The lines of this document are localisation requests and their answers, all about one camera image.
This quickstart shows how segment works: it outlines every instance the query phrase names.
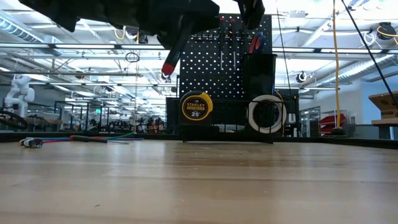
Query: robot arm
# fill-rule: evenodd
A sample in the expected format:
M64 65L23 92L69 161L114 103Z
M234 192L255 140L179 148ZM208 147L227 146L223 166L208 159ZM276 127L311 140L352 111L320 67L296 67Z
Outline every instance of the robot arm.
M13 105L19 105L19 116L26 117L27 103L35 99L35 91L29 88L30 77L19 76L11 82L11 90L4 99L7 111L13 112ZM20 93L18 98L14 98L15 94Z

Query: white tape roll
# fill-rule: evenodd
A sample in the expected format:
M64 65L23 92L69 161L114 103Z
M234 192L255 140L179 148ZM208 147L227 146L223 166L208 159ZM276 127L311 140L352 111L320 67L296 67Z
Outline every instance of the white tape roll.
M253 101L270 101L270 102L280 102L281 99L279 99L276 96L271 96L271 95L262 95L262 96L258 96L256 97ZM286 107L283 103L274 103L276 105L276 107L278 108L279 111L279 117L278 120L275 122L274 125L268 128L263 128L263 127L259 127L259 125L254 121L254 116L253 116L253 112L254 109L257 106L257 102L252 102L249 104L249 109L248 109L248 118L249 118L249 124L250 126L258 131L260 130L261 133L264 134L270 134L270 133L275 133L277 131L279 131L282 128L282 125L285 124L286 122Z

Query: pegboard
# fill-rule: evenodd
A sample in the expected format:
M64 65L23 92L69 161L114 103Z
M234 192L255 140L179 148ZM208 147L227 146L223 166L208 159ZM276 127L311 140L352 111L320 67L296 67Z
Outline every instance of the pegboard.
M245 41L243 41L243 23L239 14L221 14L220 17L224 17L225 33L222 66L220 28L191 36L181 56L180 97L189 91L201 90L208 93L212 100L247 100L244 90L249 87L244 86L241 61L249 50L252 36L261 32L266 37L263 53L272 53L271 16L264 16L257 29L246 30ZM236 66L234 66L233 45L229 37L232 19L236 21ZM213 123L244 124L242 117L246 116L245 106L237 108L234 104L230 105L220 104L218 107L215 105Z

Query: wooden tabletop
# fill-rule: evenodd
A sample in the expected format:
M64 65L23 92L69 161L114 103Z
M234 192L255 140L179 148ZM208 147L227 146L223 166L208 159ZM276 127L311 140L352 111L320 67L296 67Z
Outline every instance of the wooden tabletop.
M0 144L0 223L397 223L398 151L329 144Z

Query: tape measure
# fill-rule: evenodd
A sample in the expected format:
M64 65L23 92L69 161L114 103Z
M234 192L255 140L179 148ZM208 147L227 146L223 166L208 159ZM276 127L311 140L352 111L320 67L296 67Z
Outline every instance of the tape measure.
M180 107L184 118L203 121L213 111L213 101L205 92L191 91L182 97Z

